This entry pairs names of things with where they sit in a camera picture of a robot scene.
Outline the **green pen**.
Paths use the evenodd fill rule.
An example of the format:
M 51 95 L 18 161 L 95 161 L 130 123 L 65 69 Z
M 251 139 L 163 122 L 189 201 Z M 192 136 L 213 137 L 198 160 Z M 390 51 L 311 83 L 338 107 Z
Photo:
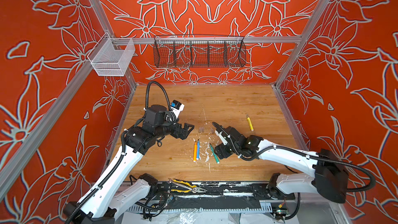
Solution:
M 211 152 L 212 152 L 212 154 L 213 154 L 213 156 L 214 156 L 214 159 L 215 159 L 216 163 L 217 163 L 217 164 L 220 164 L 219 158 L 218 158 L 218 156 L 216 155 L 215 149 L 214 149 L 214 147 L 212 146 L 212 144 L 209 143 L 209 147 L 210 147 L 210 150 L 211 150 Z

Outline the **blue pen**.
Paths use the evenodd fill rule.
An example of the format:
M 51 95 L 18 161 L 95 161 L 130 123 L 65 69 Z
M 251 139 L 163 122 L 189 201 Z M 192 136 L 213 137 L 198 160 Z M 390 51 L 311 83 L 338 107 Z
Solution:
M 200 160 L 200 140 L 197 140 L 197 153 L 196 153 L 196 160 Z

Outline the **yellow pen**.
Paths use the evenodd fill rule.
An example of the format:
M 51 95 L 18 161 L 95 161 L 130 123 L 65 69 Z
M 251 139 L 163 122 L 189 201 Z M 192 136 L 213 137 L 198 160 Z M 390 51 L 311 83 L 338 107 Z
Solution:
M 248 125 L 249 125 L 250 130 L 251 130 L 251 131 L 254 131 L 254 127 L 253 127 L 253 124 L 252 124 L 252 121 L 251 121 L 250 116 L 249 116 L 249 115 L 246 115 L 246 119 L 247 119 L 247 122 L 248 122 Z

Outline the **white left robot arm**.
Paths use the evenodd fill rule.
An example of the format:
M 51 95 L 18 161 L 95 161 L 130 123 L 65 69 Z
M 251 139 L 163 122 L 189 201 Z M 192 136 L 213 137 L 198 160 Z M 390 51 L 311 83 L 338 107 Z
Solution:
M 167 106 L 149 105 L 152 85 L 165 91 L 157 81 L 148 83 L 143 117 L 122 132 L 116 156 L 92 188 L 77 202 L 67 204 L 63 211 L 67 224 L 114 224 L 132 205 L 155 194 L 158 181 L 149 174 L 140 176 L 120 194 L 117 190 L 149 148 L 161 145 L 168 135 L 185 140 L 194 126 L 178 122 L 184 105 L 176 100 L 167 100 Z

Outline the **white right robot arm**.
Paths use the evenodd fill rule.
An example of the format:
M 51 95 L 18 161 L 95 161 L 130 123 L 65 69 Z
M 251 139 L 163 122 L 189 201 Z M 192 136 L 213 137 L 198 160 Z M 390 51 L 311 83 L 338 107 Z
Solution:
M 215 134 L 222 141 L 215 148 L 219 159 L 235 154 L 244 161 L 267 160 L 298 171 L 294 175 L 273 174 L 269 190 L 277 195 L 318 194 L 331 202 L 342 204 L 346 202 L 347 193 L 368 191 L 376 185 L 376 179 L 371 172 L 339 160 L 330 150 L 298 150 L 278 145 L 260 136 L 245 137 L 235 128 L 224 128 L 216 122 L 213 122 L 213 126 L 216 129 Z M 348 168 L 362 172 L 369 178 L 369 182 L 356 188 L 348 187 Z

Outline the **orange pen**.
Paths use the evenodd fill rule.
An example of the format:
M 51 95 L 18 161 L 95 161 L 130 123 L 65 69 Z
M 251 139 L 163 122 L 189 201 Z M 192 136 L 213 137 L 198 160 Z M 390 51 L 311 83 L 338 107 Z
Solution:
M 198 142 L 194 142 L 194 150 L 193 150 L 193 161 L 197 161 L 197 153 L 198 153 Z

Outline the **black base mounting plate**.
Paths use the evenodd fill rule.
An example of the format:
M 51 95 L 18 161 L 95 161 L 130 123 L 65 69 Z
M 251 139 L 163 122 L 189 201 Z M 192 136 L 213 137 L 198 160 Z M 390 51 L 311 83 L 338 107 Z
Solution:
M 157 192 L 167 192 L 174 197 L 204 198 L 204 197 L 252 197 L 256 200 L 295 200 L 295 194 L 284 195 L 276 193 L 268 186 L 267 181 L 192 181 L 191 184 L 205 191 L 193 193 L 188 189 L 160 181 L 150 190 L 152 196 Z

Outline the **white mesh basket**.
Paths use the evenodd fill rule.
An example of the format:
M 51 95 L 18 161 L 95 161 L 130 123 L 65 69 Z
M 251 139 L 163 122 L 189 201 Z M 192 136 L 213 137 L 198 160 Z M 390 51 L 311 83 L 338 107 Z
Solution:
M 132 38 L 112 38 L 107 32 L 88 54 L 99 76 L 124 76 L 135 54 Z

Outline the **yellow handled pliers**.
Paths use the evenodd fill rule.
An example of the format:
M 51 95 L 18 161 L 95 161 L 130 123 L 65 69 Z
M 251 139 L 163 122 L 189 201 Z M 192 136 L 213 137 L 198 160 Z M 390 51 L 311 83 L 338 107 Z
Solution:
M 193 185 L 184 180 L 178 179 L 171 179 L 169 178 L 169 184 L 172 184 L 171 192 L 178 192 L 178 193 L 193 193 L 193 194 L 204 194 L 207 193 L 207 190 L 197 185 Z

